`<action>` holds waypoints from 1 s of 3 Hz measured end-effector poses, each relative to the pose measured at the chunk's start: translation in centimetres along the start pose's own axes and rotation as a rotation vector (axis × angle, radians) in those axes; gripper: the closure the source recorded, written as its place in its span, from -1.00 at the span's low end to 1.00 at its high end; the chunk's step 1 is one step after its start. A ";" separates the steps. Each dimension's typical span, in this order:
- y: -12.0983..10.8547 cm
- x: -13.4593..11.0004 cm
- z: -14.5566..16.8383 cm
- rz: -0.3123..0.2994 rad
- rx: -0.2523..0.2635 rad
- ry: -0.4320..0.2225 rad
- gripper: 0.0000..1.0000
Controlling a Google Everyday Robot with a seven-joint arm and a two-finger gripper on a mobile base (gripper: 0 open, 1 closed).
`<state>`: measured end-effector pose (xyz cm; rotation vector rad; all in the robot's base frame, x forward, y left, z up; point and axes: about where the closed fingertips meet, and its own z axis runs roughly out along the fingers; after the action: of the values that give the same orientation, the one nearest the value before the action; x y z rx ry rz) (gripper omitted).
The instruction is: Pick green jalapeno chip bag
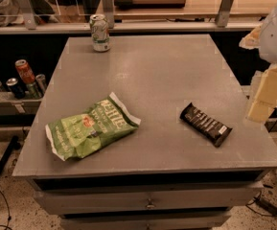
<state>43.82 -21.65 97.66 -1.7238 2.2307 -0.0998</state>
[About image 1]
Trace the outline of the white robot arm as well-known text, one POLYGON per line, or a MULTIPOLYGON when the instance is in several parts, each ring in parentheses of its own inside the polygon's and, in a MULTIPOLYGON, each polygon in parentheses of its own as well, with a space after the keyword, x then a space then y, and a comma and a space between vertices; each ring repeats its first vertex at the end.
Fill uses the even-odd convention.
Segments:
POLYGON ((270 63, 267 70, 255 73, 252 78, 245 114, 248 120, 264 123, 277 107, 277 5, 261 26, 242 38, 239 46, 257 49, 260 58, 270 63))

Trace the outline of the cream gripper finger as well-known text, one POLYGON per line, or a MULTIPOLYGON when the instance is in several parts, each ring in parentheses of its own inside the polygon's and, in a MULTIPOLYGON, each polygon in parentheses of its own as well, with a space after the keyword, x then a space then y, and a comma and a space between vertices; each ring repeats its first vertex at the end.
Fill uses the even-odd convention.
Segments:
POLYGON ((249 34, 247 34, 245 37, 241 39, 239 46, 247 50, 259 49, 260 32, 261 26, 256 27, 249 34))
POLYGON ((271 64, 264 72, 255 72, 245 116, 250 121, 265 123, 276 107, 277 64, 271 64))

